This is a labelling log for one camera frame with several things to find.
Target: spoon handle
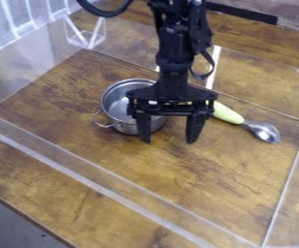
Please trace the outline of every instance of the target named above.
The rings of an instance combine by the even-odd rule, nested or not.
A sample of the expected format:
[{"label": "spoon handle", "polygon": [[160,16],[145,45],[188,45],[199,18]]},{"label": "spoon handle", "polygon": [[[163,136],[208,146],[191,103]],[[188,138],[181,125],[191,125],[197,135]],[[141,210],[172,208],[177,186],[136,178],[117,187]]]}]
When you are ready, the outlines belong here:
[{"label": "spoon handle", "polygon": [[219,102],[215,102],[213,117],[233,124],[241,124],[244,122],[241,115]]}]

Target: metal pot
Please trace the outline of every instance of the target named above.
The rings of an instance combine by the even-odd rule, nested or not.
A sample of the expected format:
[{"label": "metal pot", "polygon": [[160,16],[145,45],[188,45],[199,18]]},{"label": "metal pot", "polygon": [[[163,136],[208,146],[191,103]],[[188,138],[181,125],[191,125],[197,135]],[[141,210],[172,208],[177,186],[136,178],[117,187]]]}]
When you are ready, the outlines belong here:
[{"label": "metal pot", "polygon": [[[152,84],[153,81],[140,78],[125,79],[115,83],[104,92],[101,98],[101,109],[93,114],[92,120],[96,125],[103,128],[112,127],[116,131],[127,135],[137,135],[139,131],[136,120],[132,118],[132,116],[127,115],[125,112],[128,104],[125,93],[129,90],[148,87]],[[101,112],[107,115],[108,125],[99,123],[95,119],[95,116]],[[165,116],[153,116],[151,118],[152,132],[161,128],[165,118]]]}]

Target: wooden table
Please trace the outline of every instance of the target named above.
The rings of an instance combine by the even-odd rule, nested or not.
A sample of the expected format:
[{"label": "wooden table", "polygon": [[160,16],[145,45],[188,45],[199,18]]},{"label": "wooden table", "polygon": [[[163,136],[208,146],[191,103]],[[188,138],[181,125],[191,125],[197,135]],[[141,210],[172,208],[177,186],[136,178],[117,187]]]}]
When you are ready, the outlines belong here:
[{"label": "wooden table", "polygon": [[[84,25],[84,15],[73,18]],[[136,2],[124,18],[149,23],[141,2]],[[268,40],[277,37],[276,33],[288,35],[285,30],[224,15],[209,14],[209,18],[217,32],[216,44],[228,44],[231,48],[237,47],[255,55],[299,65],[297,32],[288,31],[297,45],[277,38],[272,46]],[[233,21],[244,25],[232,26]],[[247,83],[261,83],[265,78],[259,75],[273,71],[276,77],[268,83],[272,93],[267,94],[275,93],[277,98],[284,99],[292,92],[291,88],[297,87],[299,96],[299,76],[291,73],[293,69],[227,49],[223,52],[221,63],[240,63],[243,71],[248,72],[241,76],[243,80],[236,81],[231,78],[239,75],[237,66],[232,70],[228,66],[219,68],[219,81],[229,79],[232,84],[225,88],[227,93],[235,94],[233,89],[245,87]],[[288,72],[292,80],[279,76],[280,70]],[[184,135],[180,134],[184,123],[179,118],[169,121],[161,132],[153,135],[152,145],[112,130],[103,132],[95,128],[91,115],[99,108],[107,86],[124,78],[155,77],[155,72],[149,70],[121,63],[95,51],[81,50],[0,104],[0,116],[245,237],[249,242],[261,244],[299,147],[299,101],[292,104],[288,102],[292,99],[280,102],[283,107],[288,106],[287,114],[295,116],[289,118],[220,96],[220,101],[248,118],[269,121],[277,126],[283,140],[276,146],[257,142],[244,130],[217,120],[209,121],[203,136],[192,146],[184,143]],[[217,83],[216,87],[224,90],[224,84]],[[248,96],[257,91],[251,86],[243,94]],[[279,111],[284,109],[275,98],[263,101],[263,96],[252,95],[251,101],[261,106]],[[69,245],[196,247],[1,141],[0,201]],[[211,238],[209,241],[217,246],[231,247],[227,240]]]}]

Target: transparent barrier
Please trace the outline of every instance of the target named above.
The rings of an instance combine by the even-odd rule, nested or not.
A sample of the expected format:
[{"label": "transparent barrier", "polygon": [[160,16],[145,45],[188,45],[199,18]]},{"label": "transparent barrier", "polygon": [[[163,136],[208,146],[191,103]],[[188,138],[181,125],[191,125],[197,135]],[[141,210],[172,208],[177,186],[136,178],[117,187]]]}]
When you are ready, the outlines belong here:
[{"label": "transparent barrier", "polygon": [[[99,32],[96,23],[80,12],[0,50],[0,58],[12,55],[0,59],[0,72],[12,72],[0,73],[0,140],[199,247],[299,245],[299,70],[216,47],[215,76],[192,80],[244,118],[272,123],[279,144],[212,119],[188,145],[184,119],[169,118],[147,145],[91,118],[112,83],[156,79],[155,31],[112,18],[87,46],[97,40],[83,36],[84,44],[73,35]],[[208,69],[204,61],[195,66]]]}]

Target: black cable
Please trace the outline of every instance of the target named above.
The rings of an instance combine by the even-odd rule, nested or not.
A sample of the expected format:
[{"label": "black cable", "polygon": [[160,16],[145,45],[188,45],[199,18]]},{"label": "black cable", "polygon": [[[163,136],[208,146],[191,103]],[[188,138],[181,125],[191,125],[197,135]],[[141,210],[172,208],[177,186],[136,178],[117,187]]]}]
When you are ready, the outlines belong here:
[{"label": "black cable", "polygon": [[120,15],[128,8],[129,4],[133,0],[125,0],[125,2],[120,5],[120,7],[113,11],[103,11],[97,9],[93,5],[88,3],[87,0],[76,0],[77,4],[81,6],[81,8],[89,12],[95,16],[100,17],[115,17]]}]

